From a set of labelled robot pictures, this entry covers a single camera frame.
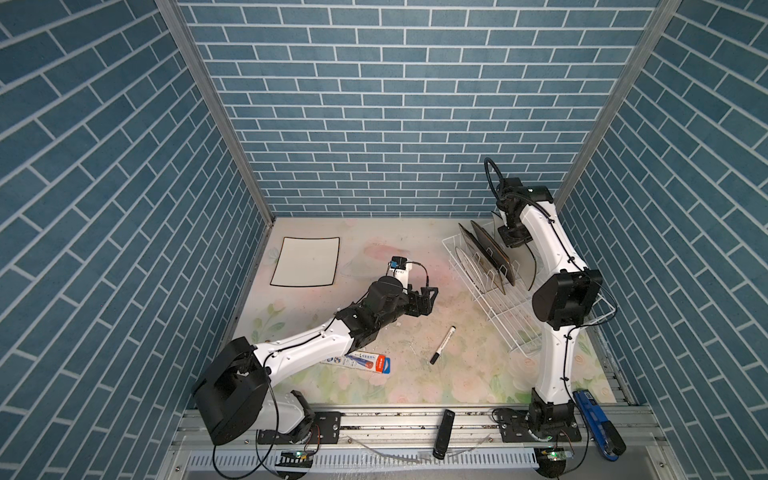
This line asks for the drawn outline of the white square plate black rim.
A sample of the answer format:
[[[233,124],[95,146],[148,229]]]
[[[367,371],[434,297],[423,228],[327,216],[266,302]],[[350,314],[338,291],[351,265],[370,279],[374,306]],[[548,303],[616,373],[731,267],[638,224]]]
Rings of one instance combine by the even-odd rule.
[[[336,277],[339,251],[339,237],[284,237],[270,285],[290,288],[331,286]]]

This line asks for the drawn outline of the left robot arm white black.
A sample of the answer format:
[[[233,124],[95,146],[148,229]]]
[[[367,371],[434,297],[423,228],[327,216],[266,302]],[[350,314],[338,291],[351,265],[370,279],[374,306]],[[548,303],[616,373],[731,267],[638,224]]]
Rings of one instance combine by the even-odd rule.
[[[238,337],[223,347],[192,387],[192,396],[215,446],[251,428],[291,443],[305,439],[315,412],[294,390],[279,397],[274,387],[288,377],[372,343],[401,316],[432,313],[439,289],[415,291],[394,276],[373,282],[366,294],[322,325],[274,342],[251,344]]]

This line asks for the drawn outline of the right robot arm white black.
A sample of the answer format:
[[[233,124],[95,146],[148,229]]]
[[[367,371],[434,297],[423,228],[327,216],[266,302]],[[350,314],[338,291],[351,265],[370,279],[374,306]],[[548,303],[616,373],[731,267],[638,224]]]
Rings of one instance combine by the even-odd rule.
[[[571,394],[575,343],[603,278],[577,253],[547,188],[505,186],[497,207],[513,238],[533,243],[542,260],[544,281],[531,297],[534,316],[541,322],[541,359],[527,423],[535,438],[549,440],[576,423]]]

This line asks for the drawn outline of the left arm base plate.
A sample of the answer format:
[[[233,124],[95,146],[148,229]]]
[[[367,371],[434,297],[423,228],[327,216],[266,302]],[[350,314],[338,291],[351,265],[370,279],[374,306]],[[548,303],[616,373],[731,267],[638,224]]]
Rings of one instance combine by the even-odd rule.
[[[257,441],[261,445],[337,444],[342,414],[340,411],[319,411],[311,421],[302,421],[288,434],[274,430],[259,430]]]

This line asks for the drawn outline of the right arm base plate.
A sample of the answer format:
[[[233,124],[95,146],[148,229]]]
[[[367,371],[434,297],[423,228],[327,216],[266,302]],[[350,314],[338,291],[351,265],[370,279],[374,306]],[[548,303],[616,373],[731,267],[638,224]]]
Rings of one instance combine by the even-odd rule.
[[[529,411],[500,407],[492,411],[491,418],[504,443],[577,443],[582,440],[574,411],[547,420],[533,419]]]

